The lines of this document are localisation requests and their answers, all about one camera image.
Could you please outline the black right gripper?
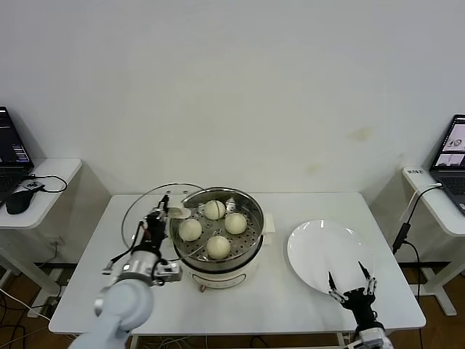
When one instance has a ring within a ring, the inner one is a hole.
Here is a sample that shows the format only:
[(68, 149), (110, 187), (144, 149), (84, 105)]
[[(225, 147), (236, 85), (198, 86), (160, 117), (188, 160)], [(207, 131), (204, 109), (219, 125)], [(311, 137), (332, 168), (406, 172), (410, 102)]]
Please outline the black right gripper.
[(375, 328), (379, 326), (376, 320), (376, 314), (371, 305), (374, 303), (377, 279), (372, 276), (368, 269), (361, 262), (358, 265), (365, 277), (365, 288), (360, 287), (341, 293), (336, 288), (335, 281), (331, 272), (328, 273), (328, 284), (330, 287), (329, 295), (337, 302), (343, 302), (342, 307), (350, 310), (357, 323), (357, 328)]

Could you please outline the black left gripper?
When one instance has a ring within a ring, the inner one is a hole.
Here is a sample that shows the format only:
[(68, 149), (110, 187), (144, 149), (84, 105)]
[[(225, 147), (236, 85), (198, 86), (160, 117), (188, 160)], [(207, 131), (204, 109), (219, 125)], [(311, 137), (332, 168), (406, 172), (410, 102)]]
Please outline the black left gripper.
[(169, 211), (169, 195), (165, 194), (159, 201), (159, 209), (150, 211), (144, 221), (140, 221), (137, 230), (143, 229), (141, 241), (132, 248), (132, 253), (138, 251), (161, 254), (160, 248), (166, 235), (167, 219), (163, 212)]

